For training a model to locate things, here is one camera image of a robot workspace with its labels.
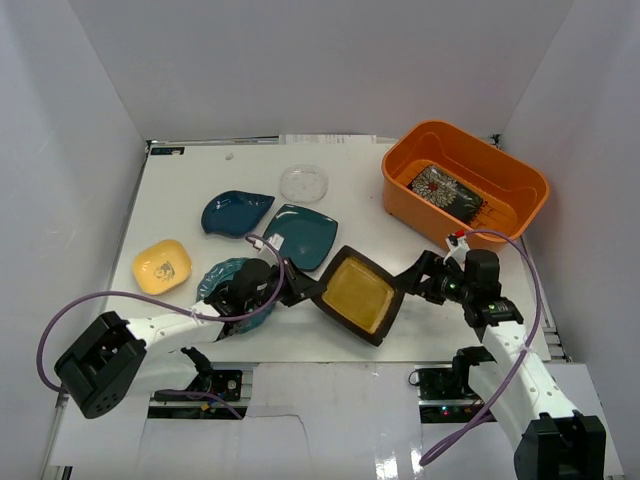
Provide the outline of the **black yellow square plate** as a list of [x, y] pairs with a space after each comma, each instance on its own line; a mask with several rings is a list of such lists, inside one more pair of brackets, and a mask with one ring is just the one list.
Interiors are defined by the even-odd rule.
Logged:
[[378, 347], [393, 325], [404, 299], [395, 278], [380, 265], [345, 245], [320, 278], [326, 290], [312, 298], [331, 319]]

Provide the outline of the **light teal scalloped plate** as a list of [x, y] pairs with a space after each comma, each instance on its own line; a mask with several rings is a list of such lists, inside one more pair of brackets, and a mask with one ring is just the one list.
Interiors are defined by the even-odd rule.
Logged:
[[[196, 290], [196, 301], [203, 301], [216, 287], [225, 281], [230, 281], [247, 261], [246, 257], [230, 258], [214, 265], [202, 278]], [[236, 334], [245, 334], [260, 327], [271, 315], [275, 308], [271, 304], [259, 315], [252, 316], [247, 320], [234, 323], [225, 323], [217, 340], [223, 340]]]

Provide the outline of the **black floral square plate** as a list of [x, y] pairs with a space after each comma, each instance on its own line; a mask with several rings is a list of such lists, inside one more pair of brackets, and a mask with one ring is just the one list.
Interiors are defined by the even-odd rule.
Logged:
[[476, 217], [485, 203], [482, 196], [433, 164], [426, 166], [408, 189], [465, 224]]

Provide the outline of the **yellow panda dish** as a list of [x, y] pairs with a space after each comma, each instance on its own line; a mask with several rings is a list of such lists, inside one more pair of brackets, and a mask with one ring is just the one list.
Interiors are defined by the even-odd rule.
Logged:
[[192, 273], [192, 261], [177, 240], [162, 240], [140, 252], [132, 263], [132, 273], [146, 294], [164, 294], [184, 283]]

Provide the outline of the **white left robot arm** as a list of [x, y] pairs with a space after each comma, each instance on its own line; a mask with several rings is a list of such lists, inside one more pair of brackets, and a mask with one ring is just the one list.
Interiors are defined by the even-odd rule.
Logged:
[[183, 313], [129, 319], [114, 311], [101, 314], [54, 371], [87, 419], [107, 414], [131, 395], [206, 398], [213, 367], [198, 345], [221, 340], [224, 328], [254, 320], [276, 302], [293, 306], [325, 290], [290, 260], [270, 265], [248, 259]]

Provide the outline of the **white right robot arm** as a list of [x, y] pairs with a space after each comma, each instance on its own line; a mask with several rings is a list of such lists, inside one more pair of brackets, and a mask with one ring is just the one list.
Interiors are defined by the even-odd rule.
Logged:
[[465, 427], [472, 429], [492, 416], [514, 450], [517, 478], [603, 478], [603, 423], [580, 412], [531, 350], [527, 342], [535, 333], [502, 295], [499, 275], [498, 256], [488, 250], [468, 251], [462, 265], [425, 251], [395, 283], [428, 302], [462, 306], [481, 344], [457, 352], [452, 388], [463, 398], [482, 399], [483, 408]]

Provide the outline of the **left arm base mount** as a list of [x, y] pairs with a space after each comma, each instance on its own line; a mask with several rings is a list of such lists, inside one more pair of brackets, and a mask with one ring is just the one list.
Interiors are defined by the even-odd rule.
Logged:
[[183, 347], [179, 358], [188, 359], [194, 376], [183, 389], [163, 388], [152, 395], [152, 418], [241, 420], [246, 406], [240, 406], [244, 371], [214, 367], [195, 347]]

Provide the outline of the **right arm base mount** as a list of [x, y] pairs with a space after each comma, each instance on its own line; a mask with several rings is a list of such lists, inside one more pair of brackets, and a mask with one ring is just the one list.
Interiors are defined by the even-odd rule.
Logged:
[[459, 384], [451, 367], [416, 368], [407, 381], [417, 390], [423, 425], [464, 424], [484, 406], [477, 394]]

